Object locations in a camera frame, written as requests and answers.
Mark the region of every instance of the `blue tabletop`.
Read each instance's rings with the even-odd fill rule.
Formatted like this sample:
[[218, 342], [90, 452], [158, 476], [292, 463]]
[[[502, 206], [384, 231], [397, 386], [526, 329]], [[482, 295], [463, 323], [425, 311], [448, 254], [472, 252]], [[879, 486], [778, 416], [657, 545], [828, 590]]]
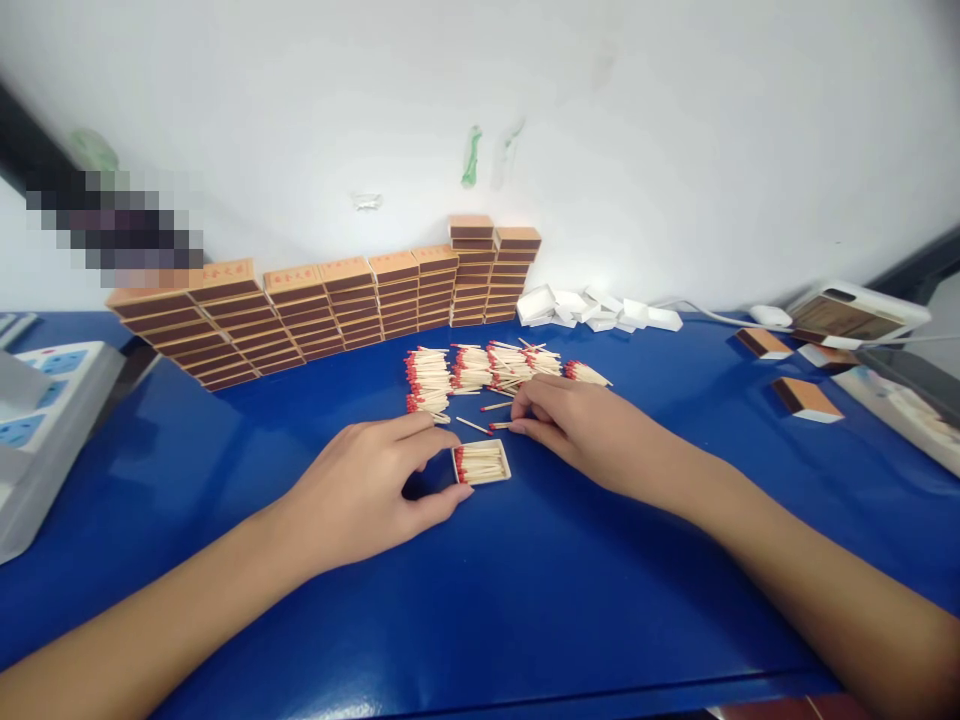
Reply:
[[[109, 314], [82, 317], [46, 315], [13, 349], [120, 337]], [[0, 667], [277, 498], [344, 425], [402, 413], [406, 350], [518, 335], [592, 365], [818, 530], [960, 611], [957, 479], [802, 358], [757, 361], [734, 328], [685, 319], [676, 334], [632, 336], [514, 323], [432, 330], [217, 395], [161, 360], [87, 444], [33, 546], [0, 566]], [[823, 383], [846, 419], [787, 415], [770, 390], [780, 376]], [[451, 411], [502, 420], [506, 408], [478, 411], [498, 397], [453, 398]], [[708, 537], [594, 486], [527, 438], [501, 436], [511, 481], [478, 488], [412, 542], [311, 581], [156, 716], [598, 718], [837, 688]], [[407, 492], [453, 479], [441, 456]]]

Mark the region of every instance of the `left hand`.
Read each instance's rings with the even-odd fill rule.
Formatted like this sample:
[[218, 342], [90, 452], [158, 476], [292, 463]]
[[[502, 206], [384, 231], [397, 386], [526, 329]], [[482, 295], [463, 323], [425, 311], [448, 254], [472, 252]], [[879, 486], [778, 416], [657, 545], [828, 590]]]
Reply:
[[275, 520], [272, 535], [281, 539], [286, 560], [306, 580], [389, 550], [449, 518], [472, 487], [451, 485], [416, 502], [400, 490], [414, 470], [459, 444], [425, 412], [344, 428], [264, 511]]

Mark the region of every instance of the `forearm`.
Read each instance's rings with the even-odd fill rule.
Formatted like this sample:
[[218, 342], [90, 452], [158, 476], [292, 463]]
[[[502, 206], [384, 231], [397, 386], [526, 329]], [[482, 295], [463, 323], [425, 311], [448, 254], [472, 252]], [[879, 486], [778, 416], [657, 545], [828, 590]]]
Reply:
[[877, 717], [955, 717], [960, 620], [819, 534], [742, 475], [723, 489], [690, 519], [726, 548], [855, 696]]
[[304, 579], [263, 514], [0, 675], [0, 717], [145, 717]]

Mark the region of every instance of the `power cord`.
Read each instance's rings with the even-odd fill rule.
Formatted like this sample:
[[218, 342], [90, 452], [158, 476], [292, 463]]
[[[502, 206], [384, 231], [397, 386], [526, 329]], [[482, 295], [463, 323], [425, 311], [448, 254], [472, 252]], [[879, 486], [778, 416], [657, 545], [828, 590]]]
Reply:
[[[701, 315], [706, 315], [711, 320], [715, 320], [716, 322], [724, 323], [726, 325], [758, 328], [760, 330], [769, 330], [770, 332], [784, 333], [786, 335], [792, 335], [795, 330], [795, 328], [785, 328], [780, 327], [779, 325], [762, 325], [760, 323], [748, 322], [746, 320], [734, 320], [733, 318], [724, 317], [723, 315], [718, 315], [715, 312], [704, 310], [696, 303], [683, 298], [668, 300], [666, 302], [659, 303], [654, 307], [663, 308], [669, 307], [670, 305], [689, 305]], [[825, 347], [842, 348], [844, 350], [857, 350], [865, 345], [905, 345], [907, 343], [935, 342], [941, 340], [960, 340], [960, 335], [927, 335], [925, 337], [890, 338], [887, 340], [854, 340], [853, 338], [838, 337], [836, 335], [825, 335], [822, 340], [818, 341], [817, 344]]]

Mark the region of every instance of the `hand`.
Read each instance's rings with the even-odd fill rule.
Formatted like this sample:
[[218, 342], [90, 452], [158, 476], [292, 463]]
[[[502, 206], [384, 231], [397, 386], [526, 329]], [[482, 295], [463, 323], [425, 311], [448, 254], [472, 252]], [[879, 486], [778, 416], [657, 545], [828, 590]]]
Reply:
[[[525, 417], [528, 411], [536, 419]], [[708, 490], [743, 477], [599, 385], [534, 375], [510, 416], [511, 431], [545, 445], [598, 485], [687, 519]]]
[[449, 518], [472, 487], [451, 485], [416, 502], [400, 490], [414, 470], [459, 444], [424, 412], [344, 428], [265, 511], [295, 571], [306, 580], [365, 560]]

